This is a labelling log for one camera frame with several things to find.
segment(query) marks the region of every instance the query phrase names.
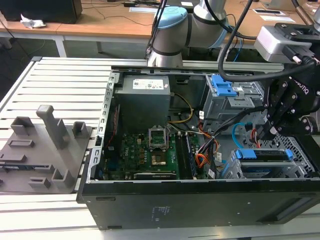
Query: sticker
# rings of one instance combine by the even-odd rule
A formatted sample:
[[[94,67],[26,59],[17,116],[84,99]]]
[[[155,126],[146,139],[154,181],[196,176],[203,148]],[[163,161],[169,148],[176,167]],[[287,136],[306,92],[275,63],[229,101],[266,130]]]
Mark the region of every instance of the sticker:
[[[133,89],[163,90],[164,81],[162,79],[135,79]]]
[[[222,163],[222,153],[221,152],[217,152],[216,153],[216,160],[220,163]]]
[[[234,86],[233,87],[233,91],[235,91],[235,92],[240,92],[240,91],[244,91],[243,89],[242,89],[242,87],[236,87],[236,86]]]
[[[194,5],[192,4],[192,2],[189,1],[182,1],[181,2],[182,6],[187,6],[187,7],[193,7]]]
[[[199,118],[200,119],[205,119],[205,112],[204,111],[199,111]]]
[[[208,174],[209,174],[209,176],[212,177],[213,179],[216,178],[216,174],[215,174],[214,171],[212,171],[211,169],[209,169]]]
[[[161,219],[169,218],[171,207],[170,206],[155,206],[152,208],[151,221],[160,222]]]
[[[5,169],[19,169],[18,166],[4,166]]]

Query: connector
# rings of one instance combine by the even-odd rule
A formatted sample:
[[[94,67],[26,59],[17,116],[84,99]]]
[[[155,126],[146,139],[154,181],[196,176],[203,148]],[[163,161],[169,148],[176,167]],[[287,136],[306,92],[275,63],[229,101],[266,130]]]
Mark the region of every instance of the connector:
[[[247,122],[245,125],[244,125],[244,128],[245,128],[245,131],[248,132],[252,129],[254,129],[254,125],[252,122]]]

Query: aluminum profile table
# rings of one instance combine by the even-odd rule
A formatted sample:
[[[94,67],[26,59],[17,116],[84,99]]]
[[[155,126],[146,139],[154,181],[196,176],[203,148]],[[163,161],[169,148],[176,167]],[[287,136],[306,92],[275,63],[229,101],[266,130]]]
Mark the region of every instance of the aluminum profile table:
[[[94,128],[86,154],[94,145],[102,101],[111,66],[145,66],[144,60],[54,58],[31,61],[0,103],[0,149],[13,130],[12,120],[28,116],[34,123],[40,104],[53,105],[54,115],[65,124],[84,121]],[[217,68],[216,62],[185,61],[185,67]],[[227,69],[280,71],[278,64],[226,63]],[[83,166],[75,187],[78,190]],[[212,226],[137,230],[98,230],[85,204],[73,194],[0,193],[0,239],[2,240],[217,240],[252,237],[253,240],[320,239],[320,205],[283,225]]]

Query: wooden table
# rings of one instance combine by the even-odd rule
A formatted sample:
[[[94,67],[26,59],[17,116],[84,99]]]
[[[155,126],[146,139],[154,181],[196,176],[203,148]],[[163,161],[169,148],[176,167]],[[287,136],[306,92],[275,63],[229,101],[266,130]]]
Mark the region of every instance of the wooden table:
[[[129,12],[128,7],[119,4],[123,1],[106,5],[99,0],[92,0],[92,2],[93,5],[91,0],[82,0],[82,15],[76,24],[49,22],[46,23],[47,26],[44,28],[29,29],[25,28],[20,22],[8,22],[3,16],[1,20],[16,38],[54,40],[60,57],[67,56],[64,41],[68,40],[97,42],[99,53],[102,52],[101,42],[147,43],[151,35],[154,14]],[[238,20],[246,3],[247,1],[242,0],[227,0],[225,11],[227,14],[234,14],[236,20]],[[255,8],[264,8],[264,6],[260,2],[254,2],[250,9]],[[297,24],[303,24],[296,12],[284,12]],[[234,25],[232,16],[228,16],[228,20],[231,25]],[[275,23],[275,21],[264,21],[259,14],[249,10],[239,32],[247,36],[257,36],[263,25],[274,25]],[[0,37],[11,37],[3,25],[0,26]],[[243,48],[253,49],[254,42],[254,40],[245,40]]]

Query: white paper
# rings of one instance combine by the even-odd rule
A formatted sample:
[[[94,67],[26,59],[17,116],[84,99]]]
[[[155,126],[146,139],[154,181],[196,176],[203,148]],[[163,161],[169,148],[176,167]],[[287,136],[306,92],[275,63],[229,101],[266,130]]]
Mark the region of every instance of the white paper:
[[[288,16],[260,16],[260,17],[265,21],[295,23],[295,21]]]
[[[147,14],[155,14],[157,12],[157,8],[149,8],[149,7],[130,7],[129,11],[133,13],[147,13]]]
[[[29,29],[41,28],[46,26],[42,20],[32,20],[24,17],[22,14],[21,14],[20,23],[22,23],[26,28],[29,28]]]
[[[163,90],[164,81],[162,79],[135,79],[133,89]]]
[[[182,6],[188,6],[188,7],[193,7],[194,5],[192,4],[192,2],[189,1],[182,1],[181,2]]]

